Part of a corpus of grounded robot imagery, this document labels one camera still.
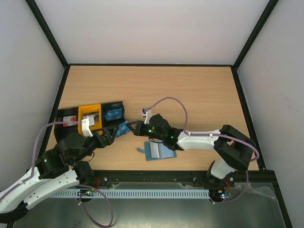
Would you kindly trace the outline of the teal leather card holder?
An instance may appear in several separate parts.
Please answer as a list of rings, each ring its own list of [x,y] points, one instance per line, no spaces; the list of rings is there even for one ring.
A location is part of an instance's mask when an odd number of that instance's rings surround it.
[[[146,161],[171,159],[177,157],[175,151],[168,149],[160,142],[144,142],[143,148],[137,148],[137,151],[145,155]]]

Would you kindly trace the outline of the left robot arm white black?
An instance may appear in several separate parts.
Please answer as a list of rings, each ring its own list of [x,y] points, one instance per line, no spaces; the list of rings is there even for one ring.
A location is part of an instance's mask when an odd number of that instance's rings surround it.
[[[9,224],[23,218],[29,210],[57,192],[90,184],[94,172],[84,158],[97,148],[111,145],[117,131],[118,126],[114,125],[88,137],[71,133],[43,153],[13,187],[0,193],[1,223]]]

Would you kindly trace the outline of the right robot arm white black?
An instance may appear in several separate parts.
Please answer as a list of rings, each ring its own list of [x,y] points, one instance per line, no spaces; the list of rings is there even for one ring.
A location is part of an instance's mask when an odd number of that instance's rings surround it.
[[[190,149],[213,150],[220,159],[209,167],[207,180],[218,186],[234,171],[247,171],[249,164],[259,158],[256,144],[231,125],[209,132],[191,132],[174,128],[160,114],[147,117],[145,121],[127,123],[135,136],[147,137],[145,150],[151,159],[165,159],[169,153]]]

